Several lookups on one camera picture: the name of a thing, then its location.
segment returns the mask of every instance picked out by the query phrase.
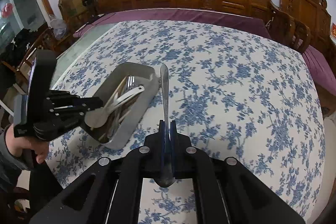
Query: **blue flower pattern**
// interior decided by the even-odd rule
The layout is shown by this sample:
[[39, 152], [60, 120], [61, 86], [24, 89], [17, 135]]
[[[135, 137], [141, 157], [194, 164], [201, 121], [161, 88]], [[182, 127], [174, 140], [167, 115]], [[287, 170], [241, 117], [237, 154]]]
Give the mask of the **blue flower pattern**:
[[[306, 221], [322, 180], [325, 136], [315, 86], [302, 56], [271, 40], [209, 24], [120, 22], [64, 72], [54, 88], [92, 96], [115, 67], [134, 62], [170, 74], [170, 119], [213, 158], [236, 157]], [[163, 119], [159, 91], [118, 151], [76, 128], [50, 144], [47, 163], [63, 187], [101, 156], [141, 146]], [[146, 180], [139, 223], [195, 223], [190, 180], [167, 189]]]

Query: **wrist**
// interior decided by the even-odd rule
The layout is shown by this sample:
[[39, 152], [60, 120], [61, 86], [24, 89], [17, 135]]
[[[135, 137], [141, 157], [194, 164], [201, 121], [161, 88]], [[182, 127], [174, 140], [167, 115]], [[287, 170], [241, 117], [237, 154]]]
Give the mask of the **wrist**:
[[16, 140], [14, 138], [14, 129], [13, 125], [11, 125], [5, 135], [5, 141], [8, 151], [14, 156], [14, 157], [21, 157], [22, 155], [22, 148], [18, 147], [16, 145]]

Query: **black pants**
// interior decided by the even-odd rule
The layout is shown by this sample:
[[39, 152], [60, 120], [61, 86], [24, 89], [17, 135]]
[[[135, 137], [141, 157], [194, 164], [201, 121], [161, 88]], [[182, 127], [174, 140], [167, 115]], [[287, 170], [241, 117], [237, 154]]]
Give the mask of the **black pants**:
[[30, 208], [33, 213], [41, 210], [49, 201], [57, 196], [63, 188], [58, 183], [48, 165], [44, 161], [30, 173], [29, 193]]

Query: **person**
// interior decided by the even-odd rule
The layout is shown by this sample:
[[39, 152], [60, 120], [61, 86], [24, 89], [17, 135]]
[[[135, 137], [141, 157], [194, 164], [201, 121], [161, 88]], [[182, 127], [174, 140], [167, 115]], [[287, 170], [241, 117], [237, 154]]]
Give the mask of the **person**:
[[49, 143], [35, 137], [14, 137], [13, 125], [0, 135], [0, 188], [5, 193], [13, 191], [22, 170], [29, 170], [25, 163], [23, 149], [34, 150], [37, 163], [41, 164], [49, 152]]

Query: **purple cushion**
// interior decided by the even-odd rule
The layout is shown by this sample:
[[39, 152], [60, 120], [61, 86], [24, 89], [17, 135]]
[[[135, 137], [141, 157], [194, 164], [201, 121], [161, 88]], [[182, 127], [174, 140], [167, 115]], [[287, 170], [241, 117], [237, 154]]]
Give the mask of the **purple cushion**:
[[323, 54], [309, 45], [302, 56], [313, 81], [336, 96], [336, 79]]
[[81, 37], [95, 25], [105, 25], [132, 20], [176, 20], [206, 23], [249, 32], [260, 37], [271, 39], [264, 22], [261, 19], [207, 10], [182, 8], [129, 10], [107, 14], [95, 22], [86, 25], [82, 29], [79, 29], [73, 36]]

